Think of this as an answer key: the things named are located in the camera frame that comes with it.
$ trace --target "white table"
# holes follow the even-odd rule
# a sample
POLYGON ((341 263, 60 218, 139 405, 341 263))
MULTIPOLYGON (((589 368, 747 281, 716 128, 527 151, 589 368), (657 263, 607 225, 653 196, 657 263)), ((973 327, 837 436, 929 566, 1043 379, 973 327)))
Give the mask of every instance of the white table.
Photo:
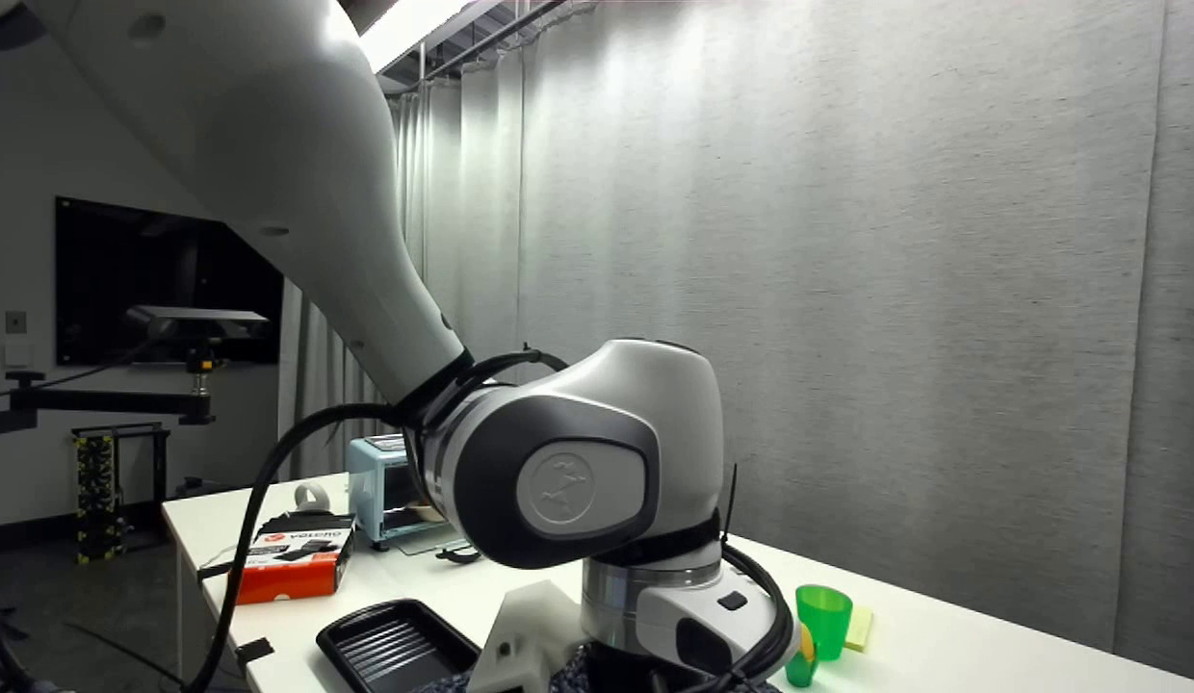
MULTIPOLYGON (((329 508, 345 508, 345 476, 314 476, 329 491, 329 508)), ((245 491, 215 491, 192 499, 170 499, 166 514, 180 541, 186 566, 207 566, 231 553, 245 491)), ((266 514, 293 508, 293 486, 277 486, 266 499, 266 514)), ((1194 693, 1194 680, 1091 649, 1043 632, 1027 632, 983 613, 967 613, 898 585, 883 585, 822 563, 807 563, 751 540, 736 540, 754 563, 762 563, 781 593, 794 585, 822 580, 875 607, 875 634, 866 653, 842 653, 820 667, 817 693, 1194 693)), ((509 587, 550 580, 567 598, 581 598, 581 569, 505 569, 490 559, 474 566, 440 563, 433 549, 353 549, 335 598, 238 605, 231 643, 269 637, 274 653, 255 657, 251 680, 266 693, 322 693, 341 687, 337 675, 314 646, 314 632, 329 619, 378 600, 417 598, 444 619, 464 632, 477 646, 509 587)), ((205 585, 205 605, 215 607, 222 578, 205 585)))

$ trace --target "black tray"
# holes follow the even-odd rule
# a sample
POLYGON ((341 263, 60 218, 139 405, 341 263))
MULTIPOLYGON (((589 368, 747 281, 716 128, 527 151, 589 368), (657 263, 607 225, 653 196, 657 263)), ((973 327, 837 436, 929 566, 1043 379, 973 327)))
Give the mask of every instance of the black tray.
POLYGON ((421 600, 350 613, 314 634, 353 693, 445 687, 477 667, 477 646, 421 600))

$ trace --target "table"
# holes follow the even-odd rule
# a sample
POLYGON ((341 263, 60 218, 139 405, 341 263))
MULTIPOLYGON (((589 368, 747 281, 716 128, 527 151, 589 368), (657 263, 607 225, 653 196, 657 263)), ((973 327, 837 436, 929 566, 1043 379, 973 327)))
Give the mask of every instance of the table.
MULTIPOLYGON (((329 508, 345 508, 345 476, 311 476, 327 489, 329 508)), ((215 491, 192 499, 170 499, 166 521, 180 541, 180 566, 219 563, 231 553, 245 491, 215 491)), ((293 508, 293 486, 277 486, 266 499, 266 514, 293 508)), ((440 563, 433 549, 408 541, 405 549, 360 553, 353 549, 335 598, 238 605, 231 643, 269 637, 274 653, 245 667, 255 687, 266 693, 327 693, 341 687, 337 675, 314 646, 314 632, 329 619, 378 600, 417 598, 444 619, 464 632, 477 646, 509 587, 550 580, 567 598, 581 600, 581 569, 505 569, 490 559, 474 566, 440 563)), ((875 607, 875 637, 866 653, 842 653, 820 667, 817 693, 1194 693, 1194 680, 1079 646, 1043 632, 1027 632, 983 613, 967 613, 885 580, 870 580, 811 559, 795 559, 751 540, 731 540, 754 563, 762 563, 785 593, 801 580, 822 580, 875 607)), ((222 578, 211 578, 205 593, 180 580, 180 607, 215 607, 222 578)))

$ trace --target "green cup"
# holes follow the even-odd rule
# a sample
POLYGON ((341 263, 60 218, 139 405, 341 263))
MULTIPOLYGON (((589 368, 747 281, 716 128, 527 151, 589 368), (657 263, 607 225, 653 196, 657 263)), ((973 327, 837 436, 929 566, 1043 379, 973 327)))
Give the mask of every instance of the green cup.
POLYGON ((794 593, 794 605, 795 605, 795 619, 804 628, 811 628, 817 657, 820 661, 839 657, 842 637, 852 632, 853 600, 846 593, 837 593, 837 587, 822 587, 822 585, 801 585, 794 593))

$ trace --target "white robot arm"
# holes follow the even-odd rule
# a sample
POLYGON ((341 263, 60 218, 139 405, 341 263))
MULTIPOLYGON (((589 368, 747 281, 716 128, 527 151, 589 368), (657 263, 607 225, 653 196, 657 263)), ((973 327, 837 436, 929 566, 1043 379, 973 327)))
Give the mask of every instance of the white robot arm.
POLYGON ((766 634, 766 593, 716 553, 727 464, 708 359, 617 338, 518 388, 474 379, 399 246, 388 110, 337 3, 28 9, 143 147, 293 276, 374 383, 417 417, 423 486, 481 553, 594 559, 586 607, 595 637, 622 649, 688 661, 668 628, 698 619, 704 646, 724 649, 704 670, 727 670, 766 634), (647 593, 677 613, 668 628, 634 616, 647 593))

